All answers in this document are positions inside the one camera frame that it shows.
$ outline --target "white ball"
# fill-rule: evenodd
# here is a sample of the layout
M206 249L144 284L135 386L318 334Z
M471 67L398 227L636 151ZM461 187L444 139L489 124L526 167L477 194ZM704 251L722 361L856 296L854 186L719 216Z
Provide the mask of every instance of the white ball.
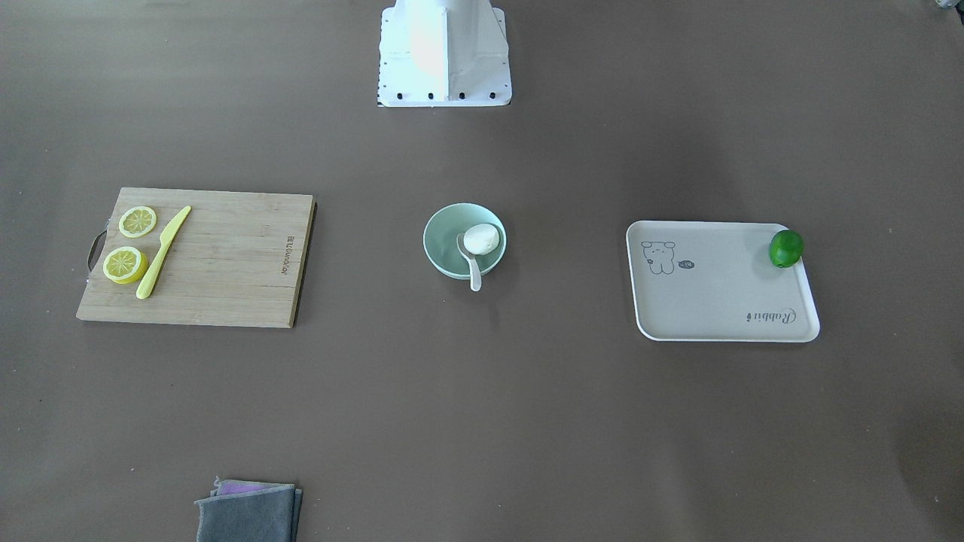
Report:
M485 256L498 246L498 230L491 224L477 224L466 231L466 249L476 256Z

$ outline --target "cut lemon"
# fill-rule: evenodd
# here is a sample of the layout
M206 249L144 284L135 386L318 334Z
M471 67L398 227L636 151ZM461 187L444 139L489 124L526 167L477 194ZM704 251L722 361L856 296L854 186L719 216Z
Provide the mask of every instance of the cut lemon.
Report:
M153 230L155 224L157 224L157 213L154 209L141 205L129 208L121 215L118 230L125 237L134 238Z
M104 259L104 275L119 285L139 281L147 272L147 255L134 247L120 247Z

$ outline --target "bear drawing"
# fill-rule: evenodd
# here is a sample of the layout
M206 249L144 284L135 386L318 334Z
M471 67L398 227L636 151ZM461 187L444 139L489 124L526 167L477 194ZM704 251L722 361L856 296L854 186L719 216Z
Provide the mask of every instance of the bear drawing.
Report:
M650 264L650 271L652 271L654 275L659 275L660 273L669 275L673 272L673 268L675 267L673 263L673 247L676 246L676 243L644 241L642 244L643 256L646 257L646 262Z

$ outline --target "blue-gray towel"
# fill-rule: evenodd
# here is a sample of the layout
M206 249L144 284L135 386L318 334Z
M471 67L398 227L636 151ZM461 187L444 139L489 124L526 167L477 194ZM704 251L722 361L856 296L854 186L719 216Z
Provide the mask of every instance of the blue-gray towel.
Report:
M201 508L198 542L294 542L302 492L293 484L215 480Z

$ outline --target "white mounting plate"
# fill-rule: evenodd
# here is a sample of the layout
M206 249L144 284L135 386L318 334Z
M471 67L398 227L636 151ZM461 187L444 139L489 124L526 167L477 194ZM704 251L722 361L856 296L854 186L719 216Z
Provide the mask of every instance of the white mounting plate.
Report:
M382 44L385 29L391 21L395 8L382 12ZM495 20L505 36L505 12L492 8ZM382 51L378 69L378 105L380 107L490 107L508 105L512 100L512 78L509 73L509 56L479 56L472 69L452 74L451 99L435 95L438 92L431 78L427 77L412 60L408 52L387 54Z
M626 231L636 324L653 340L807 342L820 322L803 260L770 262L779 224L642 220Z

